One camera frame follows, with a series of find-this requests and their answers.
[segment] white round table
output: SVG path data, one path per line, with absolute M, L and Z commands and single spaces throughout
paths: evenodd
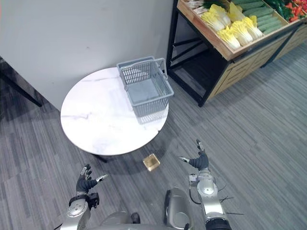
M 119 155 L 134 151 L 162 129 L 160 119 L 141 125 L 133 112 L 117 68 L 97 71 L 79 81 L 66 95 L 61 124 L 68 139 L 86 152 Z

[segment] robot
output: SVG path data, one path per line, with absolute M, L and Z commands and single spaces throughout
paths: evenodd
M 209 170 L 209 160 L 202 143 L 197 140 L 199 157 L 188 159 L 179 157 L 182 161 L 198 169 L 198 175 L 189 176 L 189 185 L 197 187 L 206 230 L 231 230 L 226 213 L 218 199 L 218 188 L 214 177 Z M 80 173 L 76 185 L 76 196 L 69 201 L 65 220 L 61 230 L 83 230 L 90 219 L 91 209 L 99 205 L 98 193 L 89 193 L 97 183 L 103 181 L 108 175 L 95 180 L 91 174 L 90 165 L 85 165 Z M 116 212 L 108 216 L 102 225 L 92 230 L 192 230 L 194 221 L 189 207 L 189 198 L 179 188 L 168 190 L 165 196 L 165 226 L 141 224 L 138 213 L 130 215 L 127 212 Z

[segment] shopping basket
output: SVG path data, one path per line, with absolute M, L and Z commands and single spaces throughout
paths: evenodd
M 119 63 L 117 68 L 136 116 L 157 119 L 152 114 L 165 110 L 168 98 L 174 95 L 167 81 L 165 59 L 145 57 Z

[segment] small box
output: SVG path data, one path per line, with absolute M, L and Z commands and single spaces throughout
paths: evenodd
M 143 163 L 148 171 L 152 171 L 160 165 L 160 161 L 154 154 L 150 154 L 148 157 L 144 158 Z

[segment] table leg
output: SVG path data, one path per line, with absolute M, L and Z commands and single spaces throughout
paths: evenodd
M 36 101 L 30 94 L 28 94 L 26 91 L 24 91 L 19 85 L 17 85 L 15 82 L 13 82 L 11 79 L 9 79 L 2 72 L 0 72 L 0 79 L 4 80 L 4 82 L 6 82 L 8 85 L 10 85 L 13 89 L 15 89 L 18 93 L 20 93 L 26 99 L 28 99 L 32 103 L 36 104 L 38 107 L 42 107 L 42 104 L 40 104 L 38 101 Z
M 171 28 L 169 31 L 168 48 L 167 48 L 167 56 L 166 56 L 166 69 L 167 70 L 171 66 L 171 59 L 172 59 L 173 49 L 174 49 L 173 45 L 174 45 L 176 29 L 177 29 L 177 22 L 178 22 L 177 3 L 178 3 L 178 0 L 174 0 L 173 10 L 172 10 L 172 19 L 171 19 Z
M 107 163 L 107 159 L 106 158 L 104 158 L 104 157 L 102 157 L 102 156 L 100 156 L 100 155 L 95 155 L 95 154 L 93 154 L 96 158 L 98 158 L 99 160 L 101 160 L 103 163 Z

